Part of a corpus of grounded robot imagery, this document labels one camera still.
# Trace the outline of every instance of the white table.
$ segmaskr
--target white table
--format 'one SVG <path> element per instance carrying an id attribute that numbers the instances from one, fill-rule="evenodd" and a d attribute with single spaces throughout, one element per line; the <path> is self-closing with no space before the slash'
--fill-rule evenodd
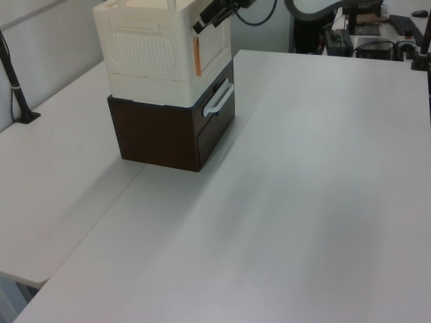
<path id="1" fill-rule="evenodd" d="M 16 323 L 429 322 L 426 74 L 265 52 L 235 72 L 201 173 L 146 166 Z"/>
<path id="2" fill-rule="evenodd" d="M 120 157 L 103 63 L 0 134 L 0 276 L 42 287 L 143 164 Z"/>

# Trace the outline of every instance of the white plastic box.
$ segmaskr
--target white plastic box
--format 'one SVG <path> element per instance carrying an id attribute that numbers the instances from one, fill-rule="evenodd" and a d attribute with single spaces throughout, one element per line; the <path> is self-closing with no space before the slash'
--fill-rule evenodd
<path id="1" fill-rule="evenodd" d="M 193 106 L 232 60 L 229 19 L 200 35 L 192 29 L 210 2 L 108 0 L 93 8 L 112 96 Z"/>

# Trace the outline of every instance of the white wall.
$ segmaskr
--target white wall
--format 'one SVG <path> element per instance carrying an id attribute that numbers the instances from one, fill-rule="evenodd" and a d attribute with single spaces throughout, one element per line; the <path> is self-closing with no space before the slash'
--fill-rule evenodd
<path id="1" fill-rule="evenodd" d="M 260 22 L 268 16 L 272 5 L 273 0 L 257 0 L 250 8 L 239 10 L 239 14 L 247 21 Z M 262 26 L 245 25 L 237 17 L 232 17 L 231 22 L 233 55 L 240 49 L 289 51 L 290 13 L 283 0 L 278 0 L 272 18 Z"/>
<path id="2" fill-rule="evenodd" d="M 101 2 L 67 0 L 3 32 L 30 108 L 102 60 L 92 17 L 92 8 Z M 10 84 L 0 65 L 0 131 L 11 124 L 9 103 Z"/>

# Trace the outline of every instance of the wooden drawer box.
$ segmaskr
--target wooden drawer box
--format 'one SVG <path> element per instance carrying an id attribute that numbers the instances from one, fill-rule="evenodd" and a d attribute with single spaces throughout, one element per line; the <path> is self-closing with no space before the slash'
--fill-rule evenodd
<path id="1" fill-rule="evenodd" d="M 109 96 L 121 157 L 198 172 L 235 117 L 234 93 L 218 113 L 203 115 L 203 109 L 225 80 L 234 83 L 233 62 L 191 108 L 157 106 Z"/>

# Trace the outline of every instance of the ventilation grille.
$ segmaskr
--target ventilation grille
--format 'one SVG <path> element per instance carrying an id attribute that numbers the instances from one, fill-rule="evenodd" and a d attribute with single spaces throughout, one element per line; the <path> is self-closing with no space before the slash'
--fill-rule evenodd
<path id="1" fill-rule="evenodd" d="M 110 53 L 120 65 L 174 68 L 172 44 L 165 37 L 116 33 L 110 40 Z"/>

